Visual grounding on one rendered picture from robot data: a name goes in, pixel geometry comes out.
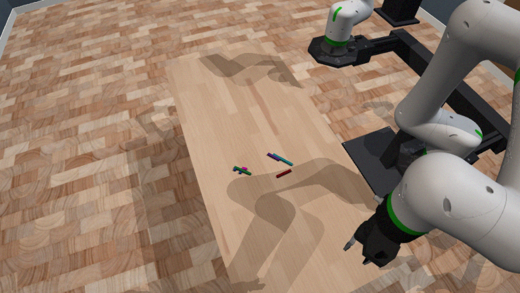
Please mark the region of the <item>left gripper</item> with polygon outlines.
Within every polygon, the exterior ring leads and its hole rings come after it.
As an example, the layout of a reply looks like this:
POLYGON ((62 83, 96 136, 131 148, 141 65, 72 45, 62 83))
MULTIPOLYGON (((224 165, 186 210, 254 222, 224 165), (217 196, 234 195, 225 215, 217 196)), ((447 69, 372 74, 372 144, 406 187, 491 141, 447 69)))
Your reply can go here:
POLYGON ((343 248, 347 251, 356 241, 360 242, 363 245, 364 265, 372 262, 381 268, 395 259, 401 243, 409 243, 423 236, 405 233, 393 223, 387 211, 389 194, 383 198, 377 195, 373 197, 379 204, 376 212, 356 229, 343 248))

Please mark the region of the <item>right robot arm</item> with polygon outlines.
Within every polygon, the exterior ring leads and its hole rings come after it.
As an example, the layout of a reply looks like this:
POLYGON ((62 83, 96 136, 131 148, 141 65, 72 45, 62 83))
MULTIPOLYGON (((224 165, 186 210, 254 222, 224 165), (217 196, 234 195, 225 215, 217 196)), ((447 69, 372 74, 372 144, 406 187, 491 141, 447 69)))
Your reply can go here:
POLYGON ((352 28, 372 15, 373 2, 347 0, 333 4, 328 15, 325 38, 320 44, 321 51, 337 58, 345 56, 348 50, 355 51, 356 40, 361 39, 362 35, 351 35, 352 28))

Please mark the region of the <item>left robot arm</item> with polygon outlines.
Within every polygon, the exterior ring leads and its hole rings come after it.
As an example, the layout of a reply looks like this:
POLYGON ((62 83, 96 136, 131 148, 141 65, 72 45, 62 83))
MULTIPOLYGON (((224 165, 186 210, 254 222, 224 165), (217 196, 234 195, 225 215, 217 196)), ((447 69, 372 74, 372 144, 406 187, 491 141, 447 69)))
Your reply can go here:
POLYGON ((393 223, 411 235, 439 229, 520 274, 520 11, 497 0, 460 4, 394 118, 402 131, 427 144, 387 198, 393 223), (482 141, 479 126, 441 108, 484 60, 515 72, 509 137, 496 181, 464 160, 482 141))

